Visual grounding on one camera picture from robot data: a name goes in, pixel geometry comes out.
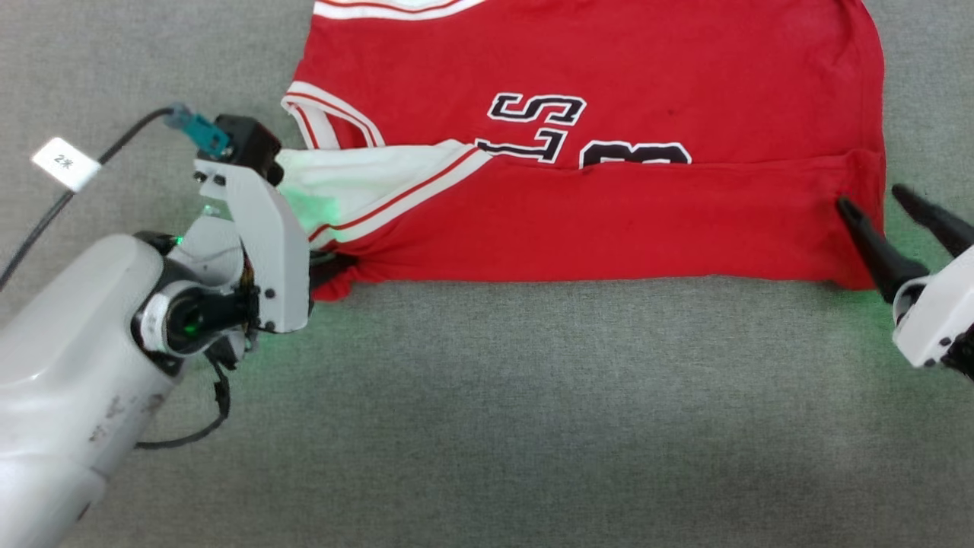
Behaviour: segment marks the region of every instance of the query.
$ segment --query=white trim stripe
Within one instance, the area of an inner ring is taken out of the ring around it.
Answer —
[[[328,123],[327,118],[323,115],[315,116],[317,113],[325,112],[356,126],[365,137],[366,146],[386,145],[386,141],[382,138],[382,133],[379,132],[379,128],[367,116],[347,102],[318,86],[313,86],[307,82],[292,83],[291,87],[287,89],[287,94],[284,95],[284,99],[281,100],[281,105],[288,112],[291,111],[292,105],[304,107],[305,114],[308,116],[309,123],[312,126],[310,131],[315,132],[315,137],[319,140],[321,137],[318,136],[318,132],[323,132],[325,137],[330,136],[336,144],[338,143],[338,139],[335,137],[335,131],[331,127],[331,124]]]
[[[297,122],[298,129],[301,130],[301,137],[304,138],[305,146],[309,149],[335,150],[341,148],[338,144],[338,137],[335,136],[335,131],[323,112],[319,110],[309,112],[307,108],[287,103],[284,108]],[[317,119],[316,114],[324,117],[323,123]]]
[[[471,151],[472,153],[463,162],[454,166],[449,171],[443,171]],[[456,153],[444,159],[443,162],[430,169],[423,177],[418,178],[410,184],[403,185],[396,192],[390,193],[384,200],[371,204],[368,211],[356,212],[353,219],[337,223],[339,226],[348,224],[352,226],[340,230],[334,228],[322,230],[314,240],[311,240],[311,248],[320,249],[332,241],[351,242],[352,240],[367,236],[382,228],[393,219],[426,202],[433,196],[461,182],[483,167],[491,159],[492,156],[490,154],[474,146],[464,146]],[[411,189],[418,186],[422,188],[409,193],[407,196],[403,196],[403,194],[408,193]],[[382,211],[369,217],[369,215],[372,215],[373,212],[378,210]],[[361,222],[356,221],[356,219],[364,217],[368,218]],[[319,229],[320,227],[311,231],[311,233],[314,234]]]
[[[428,2],[426,6],[418,6],[415,1],[403,0],[359,0],[356,2],[318,0],[315,2],[315,15],[331,20],[434,20],[456,15],[485,1],[450,0],[440,2],[438,5],[435,2]]]

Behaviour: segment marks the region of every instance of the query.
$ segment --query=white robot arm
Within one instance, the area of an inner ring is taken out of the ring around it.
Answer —
[[[847,198],[837,203],[856,249],[893,306],[893,342],[915,368],[944,366],[974,379],[974,226],[902,184],[893,197],[954,257],[937,274],[896,251]]]
[[[309,251],[275,188],[281,145],[249,118],[215,128],[226,138],[200,153],[197,180],[233,220],[104,238],[0,333],[0,547],[60,543],[187,359],[232,367],[259,332],[306,325]]]

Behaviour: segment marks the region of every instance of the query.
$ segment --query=white label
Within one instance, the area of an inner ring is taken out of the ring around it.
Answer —
[[[101,169],[101,164],[55,137],[32,158],[35,164],[75,192],[81,191]]]

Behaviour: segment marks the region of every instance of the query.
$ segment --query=red jersey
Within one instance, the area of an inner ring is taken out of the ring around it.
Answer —
[[[516,233],[525,256],[506,270],[472,264],[462,279],[733,274],[871,285],[832,207],[845,192],[881,223],[882,55],[859,0],[321,0],[294,80],[283,104],[310,148],[456,139],[504,158],[475,179],[532,219],[516,221],[526,223]],[[484,180],[488,172],[506,180]],[[497,214],[483,204],[442,209],[479,227]],[[579,240],[549,223],[605,223],[593,204],[631,229]],[[692,218],[706,225],[695,236],[675,229]],[[706,232],[734,249],[698,247]],[[783,236],[799,233],[786,251]],[[556,267],[554,234],[615,258]],[[529,272],[532,261],[548,270]],[[408,277],[456,279],[439,265]]]
[[[525,168],[473,145],[285,150],[279,190],[314,249],[358,257],[316,288],[353,281],[546,282],[725,274],[838,280],[864,274],[835,197],[880,185],[880,158],[842,156],[579,172]],[[647,191],[647,184],[652,191]],[[589,199],[580,207],[579,196]]]

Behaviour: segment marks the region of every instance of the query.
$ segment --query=gray carpet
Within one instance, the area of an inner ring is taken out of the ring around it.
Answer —
[[[0,257],[58,193],[28,160],[52,136],[96,154],[183,99],[299,145],[278,100],[311,4],[0,2]],[[870,7],[891,181],[974,218],[974,4]],[[0,321],[95,238],[188,226],[192,153],[140,136]],[[892,239],[946,263],[888,210]],[[809,284],[360,287],[266,339],[212,437],[133,454],[66,546],[970,546],[974,386],[912,371],[889,336],[874,295]],[[207,423],[210,375],[197,364],[147,437]]]

